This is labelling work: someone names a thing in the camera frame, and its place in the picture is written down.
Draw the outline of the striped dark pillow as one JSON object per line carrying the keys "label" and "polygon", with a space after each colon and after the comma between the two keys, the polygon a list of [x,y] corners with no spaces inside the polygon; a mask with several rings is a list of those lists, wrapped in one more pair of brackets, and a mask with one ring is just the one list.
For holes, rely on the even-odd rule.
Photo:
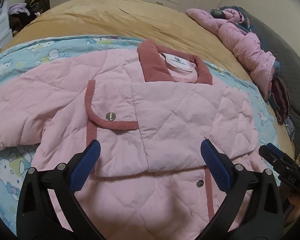
{"label": "striped dark pillow", "polygon": [[291,101],[288,88],[280,77],[272,80],[269,102],[274,110],[278,124],[282,125],[289,117]]}

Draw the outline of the grey padded headboard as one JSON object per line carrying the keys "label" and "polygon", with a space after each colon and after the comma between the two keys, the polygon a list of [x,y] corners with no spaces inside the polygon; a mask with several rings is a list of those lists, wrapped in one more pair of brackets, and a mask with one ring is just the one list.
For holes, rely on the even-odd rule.
{"label": "grey padded headboard", "polygon": [[245,12],[261,41],[263,50],[270,51],[281,64],[279,77],[285,82],[291,101],[290,118],[295,126],[295,153],[300,153],[300,57],[292,47],[261,20]]}

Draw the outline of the black backpack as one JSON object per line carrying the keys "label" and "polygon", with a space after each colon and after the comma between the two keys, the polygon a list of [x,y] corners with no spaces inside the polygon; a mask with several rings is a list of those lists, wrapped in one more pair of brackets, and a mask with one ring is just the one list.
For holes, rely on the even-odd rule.
{"label": "black backpack", "polygon": [[50,10],[50,0],[25,0],[25,3],[31,14],[42,14]]}

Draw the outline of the pink quilted jacket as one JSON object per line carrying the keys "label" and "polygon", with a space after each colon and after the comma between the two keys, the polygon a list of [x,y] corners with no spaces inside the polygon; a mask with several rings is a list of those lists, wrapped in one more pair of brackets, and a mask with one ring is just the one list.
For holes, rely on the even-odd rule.
{"label": "pink quilted jacket", "polygon": [[247,94],[150,40],[0,85],[0,151],[37,145],[30,168],[43,171],[93,139],[101,155],[75,196],[107,239],[194,239],[207,226],[225,194],[201,157],[204,139],[247,170],[266,168]]}

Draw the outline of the tan bed sheet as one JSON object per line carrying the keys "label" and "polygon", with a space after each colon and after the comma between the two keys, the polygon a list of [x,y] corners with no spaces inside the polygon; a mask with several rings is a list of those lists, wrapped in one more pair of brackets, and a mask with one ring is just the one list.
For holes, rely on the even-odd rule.
{"label": "tan bed sheet", "polygon": [[186,14],[139,0],[64,2],[28,24],[3,50],[41,38],[74,35],[150,38],[156,44],[198,55],[241,80],[251,80],[221,41]]}

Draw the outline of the purple clothes pile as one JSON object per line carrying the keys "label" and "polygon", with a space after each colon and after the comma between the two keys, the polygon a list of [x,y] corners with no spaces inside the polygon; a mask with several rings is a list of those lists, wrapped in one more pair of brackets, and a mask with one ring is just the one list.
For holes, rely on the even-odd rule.
{"label": "purple clothes pile", "polygon": [[26,14],[27,16],[30,16],[31,13],[29,12],[26,6],[27,6],[26,3],[16,3],[9,7],[8,14],[9,15]]}

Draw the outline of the blue hello kitty blanket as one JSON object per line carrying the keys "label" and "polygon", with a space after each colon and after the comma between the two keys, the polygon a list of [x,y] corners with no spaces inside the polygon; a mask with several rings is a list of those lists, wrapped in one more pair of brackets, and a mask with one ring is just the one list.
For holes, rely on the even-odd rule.
{"label": "blue hello kitty blanket", "polygon": [[[50,37],[22,43],[0,54],[0,85],[42,63],[64,57],[79,56],[91,51],[135,49],[140,38],[125,36],[81,35]],[[245,92],[254,110],[254,123],[261,145],[279,146],[275,118],[268,111],[258,88],[249,81],[237,78],[229,71],[210,62],[205,63],[212,75],[227,85]],[[19,193],[25,173],[30,168],[37,145],[6,148],[0,151],[0,218],[16,233]]]}

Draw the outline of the pink crumpled duvet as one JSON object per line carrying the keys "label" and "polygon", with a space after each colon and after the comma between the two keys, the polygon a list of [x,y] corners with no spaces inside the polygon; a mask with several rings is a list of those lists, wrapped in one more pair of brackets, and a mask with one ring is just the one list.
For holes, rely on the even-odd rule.
{"label": "pink crumpled duvet", "polygon": [[270,98],[272,79],[280,70],[275,56],[263,50],[249,17],[237,6],[220,7],[207,12],[191,8],[185,14],[219,38],[245,68],[265,101]]}

